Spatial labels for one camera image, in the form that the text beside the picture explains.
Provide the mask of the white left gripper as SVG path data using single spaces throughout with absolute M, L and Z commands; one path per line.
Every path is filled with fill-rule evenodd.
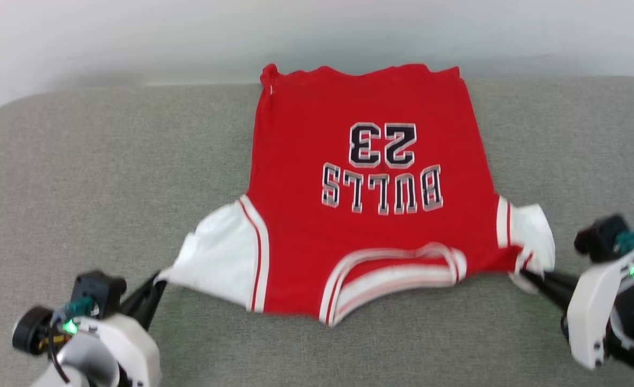
M 50 365 L 32 385 L 159 386 L 160 351 L 147 332 L 168 284 L 159 275 L 155 272 L 121 301 L 121 314 L 74 319 L 76 333 L 57 355 L 68 381 Z

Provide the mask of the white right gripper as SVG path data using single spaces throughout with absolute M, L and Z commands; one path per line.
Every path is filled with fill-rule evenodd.
M 540 292 L 566 312 L 572 357 L 588 370 L 604 361 L 604 339 L 616 297 L 634 285 L 634 250 L 616 261 L 595 263 L 578 277 L 557 271 L 520 270 L 509 277 L 526 292 Z

